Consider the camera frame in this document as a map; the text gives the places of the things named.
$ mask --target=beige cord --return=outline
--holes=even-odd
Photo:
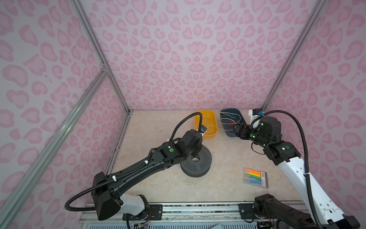
[[[228,116],[230,116],[231,118],[234,118],[233,116],[231,116],[231,115],[229,115],[229,114],[232,114],[232,115],[237,115],[237,116],[239,116],[239,121],[234,121],[234,120],[232,120],[232,119],[230,119],[230,118],[220,118],[220,119],[228,119],[228,120],[231,120],[231,121],[233,121],[234,123],[221,123],[221,122],[219,122],[220,124],[223,124],[223,125],[233,125],[233,124],[238,124],[239,122],[240,122],[240,120],[241,120],[241,117],[240,117],[240,115],[239,114],[234,114],[234,113],[230,113],[230,112],[220,112],[220,114],[226,114],[226,115],[228,115]],[[209,127],[209,126],[214,126],[214,127],[216,127],[217,129],[219,129],[219,130],[224,130],[224,129],[221,129],[221,128],[218,128],[217,126],[215,126],[215,125],[208,125],[207,126],[207,128]]]

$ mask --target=pink leopard print wall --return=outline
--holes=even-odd
[[[295,114],[306,135],[310,172],[361,228],[366,227],[365,12],[365,1],[330,1],[269,109]],[[296,124],[276,117],[284,139],[302,149]]]
[[[84,111],[62,148],[46,169],[9,229],[76,228],[81,212],[65,210],[65,202],[93,184],[104,170],[125,113],[108,79]],[[84,195],[72,206],[92,202]]]
[[[0,3],[0,207],[100,69],[67,0]]]
[[[261,107],[315,1],[83,0],[130,109]]]

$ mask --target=barcode label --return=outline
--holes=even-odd
[[[267,173],[261,171],[262,187],[268,188]]]

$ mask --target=spool center hole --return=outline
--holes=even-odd
[[[197,162],[200,160],[199,155],[197,154],[195,157],[191,156],[192,161]]]

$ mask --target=dark blue bin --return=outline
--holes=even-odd
[[[228,113],[238,114],[238,115],[240,115],[240,122],[239,123],[246,124],[241,112],[238,109],[235,109],[235,108],[228,108],[228,109],[223,109],[223,110],[220,111],[220,122],[223,124],[224,129],[227,130],[227,131],[225,131],[226,135],[229,136],[229,137],[236,137],[234,130],[230,126],[231,121],[228,120],[228,119],[222,119],[222,118],[229,118],[229,119],[232,119],[233,121],[237,122],[237,121],[239,121],[239,116],[230,114],[232,116],[232,117],[230,117],[229,115],[223,114],[221,112],[228,112]]]

